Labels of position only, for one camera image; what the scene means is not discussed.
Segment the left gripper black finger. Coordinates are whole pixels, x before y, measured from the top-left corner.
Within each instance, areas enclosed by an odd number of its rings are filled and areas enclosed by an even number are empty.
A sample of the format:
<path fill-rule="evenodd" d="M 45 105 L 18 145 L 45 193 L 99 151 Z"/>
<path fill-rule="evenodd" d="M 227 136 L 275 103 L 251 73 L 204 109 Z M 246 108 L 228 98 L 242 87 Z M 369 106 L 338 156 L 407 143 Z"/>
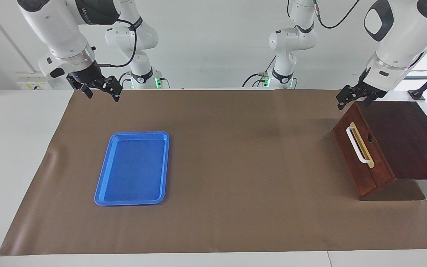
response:
<path fill-rule="evenodd" d="M 373 101 L 383 98 L 386 92 L 370 92 L 365 98 L 365 107 L 368 107 Z"/>
<path fill-rule="evenodd" d="M 359 86 L 344 86 L 344 88 L 337 94 L 337 108 L 339 110 L 343 110 L 348 103 L 364 96 L 365 91 L 363 88 Z"/>

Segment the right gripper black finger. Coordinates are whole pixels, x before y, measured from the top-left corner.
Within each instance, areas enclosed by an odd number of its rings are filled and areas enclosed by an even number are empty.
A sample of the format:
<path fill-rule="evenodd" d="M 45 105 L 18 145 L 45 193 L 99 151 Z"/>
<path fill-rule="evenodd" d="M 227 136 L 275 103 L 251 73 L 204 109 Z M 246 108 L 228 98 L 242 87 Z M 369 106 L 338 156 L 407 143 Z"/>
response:
<path fill-rule="evenodd" d="M 92 90 L 84 83 L 71 83 L 71 87 L 75 91 L 80 91 L 85 94 L 89 99 L 93 97 Z"/>
<path fill-rule="evenodd" d="M 120 82 L 115 76 L 109 76 L 103 80 L 100 90 L 108 93 L 115 102 L 119 102 L 122 85 L 120 85 Z"/>

